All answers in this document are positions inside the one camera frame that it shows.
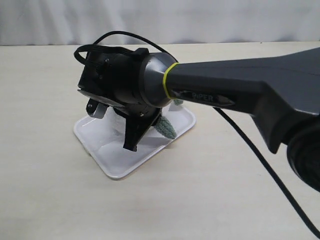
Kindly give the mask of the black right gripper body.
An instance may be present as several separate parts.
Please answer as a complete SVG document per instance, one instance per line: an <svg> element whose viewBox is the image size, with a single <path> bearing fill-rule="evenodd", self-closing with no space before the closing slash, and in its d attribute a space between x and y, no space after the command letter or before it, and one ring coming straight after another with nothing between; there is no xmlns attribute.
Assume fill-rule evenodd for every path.
<svg viewBox="0 0 320 240"><path fill-rule="evenodd" d="M147 48L90 50L78 83L79 92L125 115L151 117L160 109L148 105L140 92L141 68L149 55Z"/></svg>

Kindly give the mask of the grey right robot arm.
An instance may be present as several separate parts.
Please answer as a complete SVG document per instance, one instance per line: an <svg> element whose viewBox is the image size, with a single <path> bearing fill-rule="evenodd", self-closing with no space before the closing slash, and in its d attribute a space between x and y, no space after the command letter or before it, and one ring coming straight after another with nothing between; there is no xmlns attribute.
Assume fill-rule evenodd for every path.
<svg viewBox="0 0 320 240"><path fill-rule="evenodd" d="M287 145L295 174L320 188L320 50L251 59L179 63L167 52L88 44L74 57L87 113L108 107L126 120L124 148L137 144L162 109L179 99L250 115L269 151Z"/></svg>

